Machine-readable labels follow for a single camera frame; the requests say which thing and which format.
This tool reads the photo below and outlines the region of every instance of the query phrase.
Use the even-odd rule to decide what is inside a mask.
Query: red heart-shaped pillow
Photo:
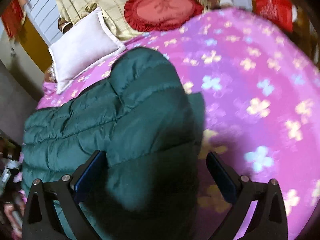
[[[129,0],[124,5],[124,18],[140,32],[167,31],[179,28],[202,11],[196,0]]]

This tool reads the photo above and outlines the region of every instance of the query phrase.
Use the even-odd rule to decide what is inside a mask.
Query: metal bolt
[[[34,181],[33,181],[33,185],[38,185],[39,183],[40,183],[40,179],[35,179]]]
[[[68,174],[62,176],[62,180],[63,180],[64,182],[68,181],[70,178],[71,178],[71,176],[68,175]]]
[[[249,181],[249,177],[246,176],[246,175],[242,175],[240,178],[241,178],[241,180],[242,180],[243,182],[248,182],[248,181]]]
[[[271,179],[271,183],[272,183],[272,185],[278,185],[278,181],[276,180],[276,179]]]

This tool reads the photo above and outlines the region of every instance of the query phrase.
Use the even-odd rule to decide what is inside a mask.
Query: white pillow
[[[87,69],[124,50],[124,44],[108,29],[101,8],[97,7],[49,47],[57,93],[62,93]]]

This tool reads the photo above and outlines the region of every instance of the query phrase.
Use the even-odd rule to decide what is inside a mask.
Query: pink bedsheet
[[[208,239],[230,208],[205,166],[213,149],[239,174],[279,181],[293,240],[320,197],[320,75],[312,62],[276,26],[236,9],[209,12],[177,30],[145,33],[126,46],[158,50],[176,67],[185,91],[201,91],[205,98],[195,239]],[[115,59],[89,69],[61,95],[45,83],[38,109],[61,106],[108,77]]]

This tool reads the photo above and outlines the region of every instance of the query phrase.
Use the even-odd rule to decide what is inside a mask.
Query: red bag
[[[12,0],[4,10],[2,16],[4,28],[10,39],[17,36],[22,27],[24,13],[18,0]]]
[[[256,14],[292,32],[292,3],[289,0],[256,0]]]

